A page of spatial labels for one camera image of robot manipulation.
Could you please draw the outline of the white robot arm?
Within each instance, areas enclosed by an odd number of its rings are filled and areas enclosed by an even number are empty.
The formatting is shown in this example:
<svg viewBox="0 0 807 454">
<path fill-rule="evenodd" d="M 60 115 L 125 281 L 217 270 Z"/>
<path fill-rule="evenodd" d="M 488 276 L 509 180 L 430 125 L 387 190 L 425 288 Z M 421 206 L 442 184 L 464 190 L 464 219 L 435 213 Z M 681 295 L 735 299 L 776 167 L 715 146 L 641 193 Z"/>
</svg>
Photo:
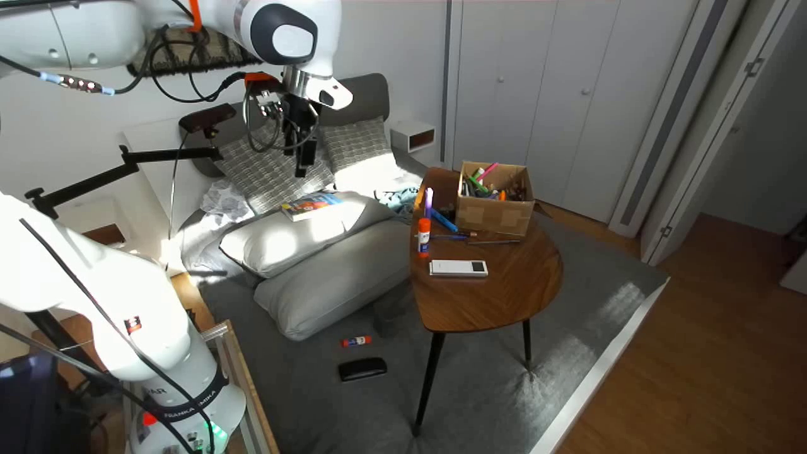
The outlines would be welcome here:
<svg viewBox="0 0 807 454">
<path fill-rule="evenodd" d="M 256 57 L 297 74 L 293 92 L 343 107 L 353 92 L 334 78 L 341 0 L 191 0 L 191 18 Z M 98 243 L 31 203 L 0 193 L 0 304 L 17 313 L 63 308 L 93 328 L 98 377 L 138 383 L 138 454 L 181 448 L 223 454 L 246 415 L 246 394 L 227 381 L 180 303 L 166 272 L 142 255 Z"/>
</svg>

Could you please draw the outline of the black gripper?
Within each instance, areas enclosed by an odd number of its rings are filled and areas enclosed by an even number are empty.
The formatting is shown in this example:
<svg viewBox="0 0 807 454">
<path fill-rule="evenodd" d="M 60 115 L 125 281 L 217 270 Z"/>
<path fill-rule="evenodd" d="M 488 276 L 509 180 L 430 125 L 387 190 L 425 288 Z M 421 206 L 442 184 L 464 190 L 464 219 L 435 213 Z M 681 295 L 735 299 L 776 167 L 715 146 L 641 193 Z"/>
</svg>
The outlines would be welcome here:
<svg viewBox="0 0 807 454">
<path fill-rule="evenodd" d="M 306 175 L 306 167 L 315 164 L 315 141 L 310 130 L 319 120 L 321 107 L 300 95 L 282 92 L 271 101 L 271 117 L 276 130 L 271 146 L 296 150 L 296 175 Z"/>
</svg>

